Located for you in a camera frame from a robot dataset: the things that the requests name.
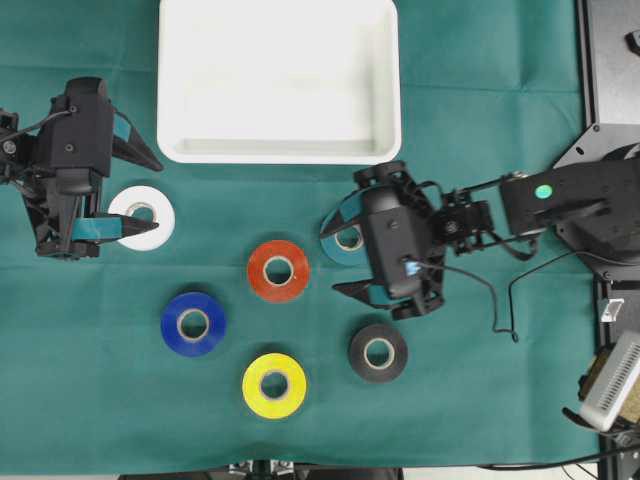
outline yellow tape roll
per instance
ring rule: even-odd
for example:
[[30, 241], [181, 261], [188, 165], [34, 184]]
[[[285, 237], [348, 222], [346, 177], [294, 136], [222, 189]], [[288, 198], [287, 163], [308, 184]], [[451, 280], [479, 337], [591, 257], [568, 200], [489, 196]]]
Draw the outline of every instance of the yellow tape roll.
[[[278, 398], [267, 396], [262, 381], [267, 375], [279, 373], [287, 381], [285, 392]], [[242, 395], [249, 408], [257, 415], [277, 420], [292, 415], [307, 394], [304, 370], [293, 358], [281, 353], [269, 353], [255, 359], [242, 379]]]

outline black tape roll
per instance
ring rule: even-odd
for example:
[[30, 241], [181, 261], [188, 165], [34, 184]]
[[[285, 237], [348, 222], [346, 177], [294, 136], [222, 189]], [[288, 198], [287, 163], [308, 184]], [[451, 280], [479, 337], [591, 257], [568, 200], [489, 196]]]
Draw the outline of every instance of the black tape roll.
[[[374, 365], [367, 358], [367, 349], [382, 341], [388, 350], [387, 361]], [[386, 324], [369, 325], [355, 334], [349, 347], [349, 361], [355, 372], [372, 383], [387, 383], [402, 373], [409, 359], [407, 343], [395, 328]]]

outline tape roll center hole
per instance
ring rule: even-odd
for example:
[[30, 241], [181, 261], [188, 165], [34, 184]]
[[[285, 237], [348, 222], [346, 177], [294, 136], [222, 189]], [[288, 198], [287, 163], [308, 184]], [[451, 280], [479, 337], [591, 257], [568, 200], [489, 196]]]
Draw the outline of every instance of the tape roll center hole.
[[335, 234], [338, 247], [346, 252], [353, 252], [362, 247], [362, 233], [358, 227], [349, 227]]
[[286, 375], [277, 370], [268, 372], [260, 382], [262, 394], [269, 400], [278, 400], [284, 397], [289, 390], [289, 382]]
[[389, 368], [395, 356], [395, 348], [384, 338], [374, 338], [364, 348], [364, 360], [374, 370]]
[[282, 287], [293, 278], [293, 265], [288, 258], [273, 257], [264, 265], [264, 278], [275, 287]]
[[210, 326], [209, 316], [197, 308], [185, 311], [178, 319], [178, 331], [188, 342], [197, 342], [203, 338]]
[[125, 215], [145, 222], [156, 222], [158, 218], [155, 208], [145, 202], [134, 203], [127, 209]]

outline green light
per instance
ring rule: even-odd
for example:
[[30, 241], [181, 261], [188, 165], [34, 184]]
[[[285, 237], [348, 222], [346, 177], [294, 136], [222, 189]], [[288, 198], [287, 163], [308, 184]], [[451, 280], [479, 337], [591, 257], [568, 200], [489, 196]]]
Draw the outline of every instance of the green light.
[[540, 200], [546, 200], [551, 195], [553, 195], [553, 188], [551, 187], [551, 185], [540, 185], [538, 188], [536, 188], [536, 197], [538, 197]]

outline tape roll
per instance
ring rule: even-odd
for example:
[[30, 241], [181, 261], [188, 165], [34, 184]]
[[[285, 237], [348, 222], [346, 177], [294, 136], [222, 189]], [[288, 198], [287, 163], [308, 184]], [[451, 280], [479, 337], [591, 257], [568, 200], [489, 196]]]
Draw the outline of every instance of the tape roll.
[[[380, 342], [387, 355], [381, 362], [374, 362], [369, 349]], [[349, 361], [353, 370], [372, 383], [387, 383], [397, 378], [409, 359], [407, 343], [395, 328], [385, 324], [369, 325], [356, 333], [349, 347]]]
[[[334, 217], [337, 210], [331, 212], [322, 222], [320, 231], [324, 230], [329, 221]], [[330, 237], [320, 239], [320, 245], [325, 255], [340, 265], [348, 267], [357, 267], [360, 265], [367, 265], [369, 259], [367, 257], [367, 250], [364, 246], [364, 240], [362, 238], [362, 231], [358, 225], [351, 227], [355, 228], [358, 232], [358, 239], [353, 246], [343, 245], [340, 243], [338, 234], [331, 235]]]
[[[185, 332], [184, 321], [189, 314], [204, 318], [204, 331], [197, 337]], [[199, 357], [209, 353], [222, 340], [227, 329], [224, 310], [216, 300], [199, 292], [178, 295], [169, 302], [162, 314], [162, 337], [174, 352], [185, 357]]]
[[[289, 278], [283, 283], [274, 283], [267, 276], [267, 267], [281, 260], [289, 265]], [[249, 284], [256, 294], [270, 303], [287, 303], [300, 295], [309, 283], [311, 266], [304, 251], [286, 240], [273, 240], [260, 245], [247, 264]]]
[[[265, 378], [280, 374], [286, 381], [284, 393], [269, 396], [263, 387]], [[281, 353], [269, 353], [255, 359], [242, 378], [242, 395], [247, 406], [260, 417], [269, 420], [285, 418], [295, 413], [307, 394], [304, 370], [293, 358]]]
[[159, 190], [152, 187], [130, 187], [120, 192], [109, 205], [109, 213], [132, 216], [140, 208], [148, 208], [153, 213], [153, 221], [159, 226], [149, 232], [118, 240], [131, 250], [149, 251], [164, 245], [176, 224], [173, 205]]

